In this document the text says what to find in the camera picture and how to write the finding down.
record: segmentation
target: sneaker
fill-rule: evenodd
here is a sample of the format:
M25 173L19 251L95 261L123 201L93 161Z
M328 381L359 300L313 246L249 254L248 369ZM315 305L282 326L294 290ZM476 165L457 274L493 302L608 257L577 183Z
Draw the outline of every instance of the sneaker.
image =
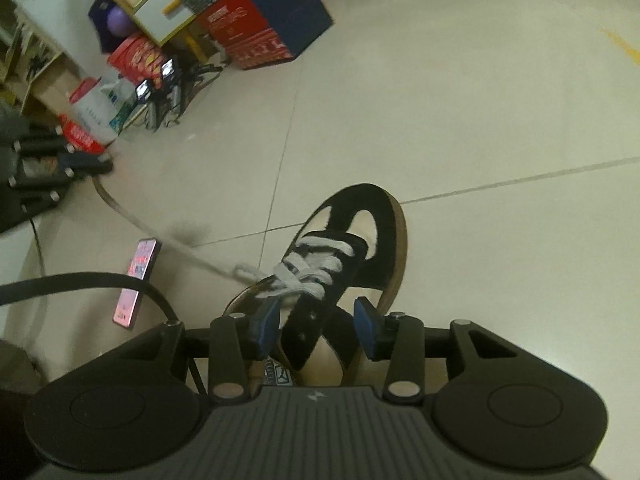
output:
M365 296L386 314L402 282L406 248L396 199L373 184L347 187L310 216L273 274L242 291L225 313L251 315L265 298L280 298L274 358L297 384L349 383L362 356L354 300Z

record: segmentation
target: white floor tile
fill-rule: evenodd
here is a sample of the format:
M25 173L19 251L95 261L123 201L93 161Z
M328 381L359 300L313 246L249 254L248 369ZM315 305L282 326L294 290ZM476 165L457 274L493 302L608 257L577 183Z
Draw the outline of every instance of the white floor tile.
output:
M270 228L373 182L400 200L638 155L640 79L556 0L328 0Z
M280 263L285 251L293 240L294 236L300 231L299 225L268 231L264 239L264 249L262 250L262 259L260 261L260 270L262 272L271 272L273 267Z
M639 186L634 165L407 205L393 307L471 319L589 383L609 411L594 465L620 480L640 470Z
M180 125L119 140L105 187L157 229L194 226L199 243L264 231L301 68L227 68Z
M41 223L47 272L126 272L138 240L145 235L102 204L93 189L84 186L76 191L60 214ZM191 237L184 230L172 234L183 242ZM262 238L262 234L236 238L200 247L197 252L228 270L238 262L256 266ZM24 277L33 276L34 269ZM188 328L207 327L244 288L185 263L169 248L161 250L151 283ZM12 306L4 335L26 346L52 380L164 321L158 307L145 299L132 332L115 325L111 318L119 294L111 289L82 290L50 296L44 304L34 300Z

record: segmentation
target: purple ball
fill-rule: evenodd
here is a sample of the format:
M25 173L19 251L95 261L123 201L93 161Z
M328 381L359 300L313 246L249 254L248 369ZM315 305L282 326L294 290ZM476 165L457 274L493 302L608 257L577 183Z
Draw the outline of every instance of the purple ball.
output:
M107 15L107 28L117 38L128 38L138 30L129 15L118 6L113 7Z

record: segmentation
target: round pad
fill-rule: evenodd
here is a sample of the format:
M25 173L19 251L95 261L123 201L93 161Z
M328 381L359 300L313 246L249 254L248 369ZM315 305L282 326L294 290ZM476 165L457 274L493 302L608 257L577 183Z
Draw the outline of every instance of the round pad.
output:
M558 418L562 412L562 401L540 386L510 384L489 396L489 409L507 424L538 428Z
M71 415L80 424L96 430L126 426L145 409L145 397L124 386L98 386L71 402Z
M145 362L115 366L45 386L28 404L24 427L49 461L86 472L140 467L193 434L200 401L182 382Z
M482 462L530 471L588 463L606 430L604 405L580 381L560 372L552 379L509 384L478 374L452 380L436 396L434 421Z

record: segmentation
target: white shoelace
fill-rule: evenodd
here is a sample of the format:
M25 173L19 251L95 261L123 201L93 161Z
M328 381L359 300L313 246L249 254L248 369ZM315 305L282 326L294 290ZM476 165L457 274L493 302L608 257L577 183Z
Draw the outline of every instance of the white shoelace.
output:
M340 251L347 256L353 256L353 248L340 240L331 240L319 236L305 236L296 242L296 247L328 248ZM267 277L266 274L251 266L238 266L236 269L252 274L257 280ZM331 285L334 280L331 273L341 272L342 262L333 253L315 252L301 256L296 251L291 251L273 269L276 277L271 290L260 292L256 298L282 298L290 294L309 294L318 300L322 300L325 287Z

